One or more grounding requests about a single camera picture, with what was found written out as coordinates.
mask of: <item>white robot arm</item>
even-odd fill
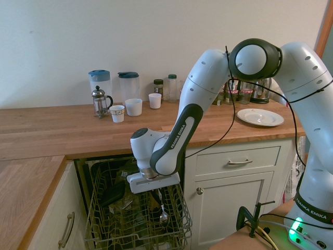
[[[303,250],[333,249],[333,85],[327,68],[306,44],[278,48],[264,40],[248,39],[230,54],[210,49],[199,58],[183,87],[171,133],[136,131],[131,147],[140,173],[127,177],[133,193],[179,183],[184,150],[198,123],[223,84],[234,76],[243,81],[273,77],[292,103],[311,142],[308,165],[296,202],[285,220],[317,243],[289,232],[290,241]],[[316,228],[301,221],[314,224]]]

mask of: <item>white cabinet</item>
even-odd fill
[[[186,158],[184,196],[193,221],[190,249],[208,249],[236,231],[238,209],[277,207],[295,156],[293,139],[214,146]],[[202,148],[188,148],[190,155]]]
[[[87,220],[73,163],[69,163],[44,213],[28,250],[84,250]],[[63,240],[65,247],[59,246]]]

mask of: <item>french press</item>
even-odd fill
[[[108,110],[113,104],[113,99],[109,95],[105,95],[104,90],[99,89],[99,86],[96,86],[96,89],[92,91],[92,97],[94,100],[95,116],[98,116],[100,119],[103,116],[108,116]],[[110,99],[110,105],[107,106],[106,98]]]

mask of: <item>paper cup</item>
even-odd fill
[[[142,113],[141,99],[128,99],[125,101],[127,114],[129,116],[139,116]]]
[[[122,122],[124,121],[125,107],[123,105],[114,105],[109,108],[112,114],[113,122]]]
[[[159,93],[149,94],[149,104],[150,108],[156,109],[161,107],[161,97],[162,95]]]

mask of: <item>wire basket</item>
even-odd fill
[[[85,230],[85,240],[90,250],[164,250],[184,249],[191,237],[192,221],[179,184],[161,189],[169,223],[162,226],[162,210],[151,192],[130,192],[126,182],[125,195],[119,201],[101,207],[105,189],[121,178],[125,168],[113,168],[111,162],[95,169],[94,189]]]

